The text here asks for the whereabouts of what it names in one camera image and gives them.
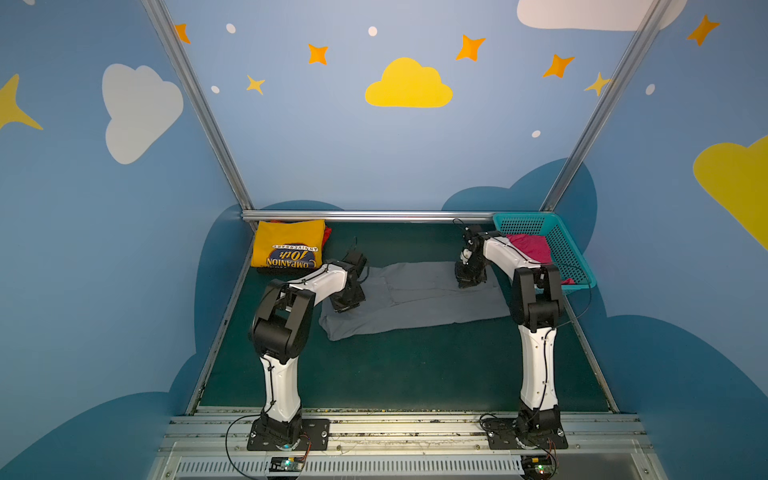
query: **pink cloth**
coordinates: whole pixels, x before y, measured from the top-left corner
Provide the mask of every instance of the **pink cloth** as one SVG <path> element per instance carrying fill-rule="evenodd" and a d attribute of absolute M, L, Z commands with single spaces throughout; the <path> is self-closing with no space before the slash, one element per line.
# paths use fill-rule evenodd
<path fill-rule="evenodd" d="M 526 235 L 519 233 L 517 235 L 507 235 L 509 241 L 517 247 L 522 253 L 525 253 L 533 260 L 542 263 L 552 263 L 552 252 L 549 250 L 547 237 L 542 235 Z M 567 278 L 561 282 L 563 285 L 575 285 L 572 278 Z"/>

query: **white cloud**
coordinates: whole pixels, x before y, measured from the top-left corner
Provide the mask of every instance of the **white cloud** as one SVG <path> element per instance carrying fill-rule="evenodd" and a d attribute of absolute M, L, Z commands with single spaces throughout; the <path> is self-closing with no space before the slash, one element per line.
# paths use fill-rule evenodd
<path fill-rule="evenodd" d="M 181 90 L 142 65 L 107 67 L 101 79 L 104 105 L 112 120 L 107 149 L 121 164 L 135 162 L 181 116 Z"/>
<path fill-rule="evenodd" d="M 634 31 L 653 0 L 520 0 L 518 18 L 533 28 Z M 661 27 L 683 11 L 687 0 L 672 0 Z"/>

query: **painted mural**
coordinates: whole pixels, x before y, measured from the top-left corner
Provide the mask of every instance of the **painted mural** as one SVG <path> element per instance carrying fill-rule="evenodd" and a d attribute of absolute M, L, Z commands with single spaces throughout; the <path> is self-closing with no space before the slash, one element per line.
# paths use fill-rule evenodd
<path fill-rule="evenodd" d="M 581 326 L 671 480 L 768 467 L 762 432 L 740 437 L 745 469 L 707 441 L 731 428 L 723 412 L 766 423 L 767 18 L 762 2 L 685 2 L 577 173 L 594 190 L 574 180 L 556 210 L 598 281 Z"/>
<path fill-rule="evenodd" d="M 0 480 L 145 478 L 252 232 L 140 2 L 0 2 L 0 45 Z"/>
<path fill-rule="evenodd" d="M 346 210 L 438 210 L 567 157 L 649 5 L 167 1 L 254 204 Z"/>

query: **teal plastic basket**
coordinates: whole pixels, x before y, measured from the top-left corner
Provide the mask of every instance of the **teal plastic basket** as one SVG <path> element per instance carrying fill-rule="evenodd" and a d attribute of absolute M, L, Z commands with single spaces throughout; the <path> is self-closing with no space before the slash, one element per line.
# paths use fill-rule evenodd
<path fill-rule="evenodd" d="M 563 280 L 572 278 L 576 282 L 576 285 L 563 285 L 565 295 L 576 290 L 594 288 L 597 285 L 587 261 L 584 260 L 578 247 L 576 247 L 576 243 L 571 238 L 568 229 L 565 228 L 563 220 L 556 214 L 543 212 L 496 214 L 493 216 L 493 223 L 496 230 L 504 235 L 525 233 L 547 237 L 549 250 L 552 254 L 552 263 L 560 269 Z"/>

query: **robotic arm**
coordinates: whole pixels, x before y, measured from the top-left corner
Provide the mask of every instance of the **robotic arm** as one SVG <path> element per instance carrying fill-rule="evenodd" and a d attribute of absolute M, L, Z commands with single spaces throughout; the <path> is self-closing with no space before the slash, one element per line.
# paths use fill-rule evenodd
<path fill-rule="evenodd" d="M 268 449 L 298 446 L 304 429 L 296 365 L 310 335 L 314 307 L 330 297 L 333 309 L 344 312 L 365 300 L 358 279 L 366 262 L 360 252 L 350 250 L 340 262 L 325 263 L 298 280 L 273 280 L 264 291 L 248 339 L 261 358 L 266 382 L 266 405 L 253 423 L 251 439 L 263 440 Z"/>
<path fill-rule="evenodd" d="M 465 248 L 455 266 L 459 286 L 484 282 L 488 262 L 495 263 L 511 279 L 510 310 L 523 345 L 523 386 L 515 421 L 518 446 L 549 450 L 552 442 L 556 448 L 566 449 L 553 369 L 557 322 L 565 308 L 560 270 L 533 260 L 500 232 L 485 232 L 479 225 L 465 228 L 464 241 Z M 544 290 L 543 298 L 536 297 L 536 287 Z"/>

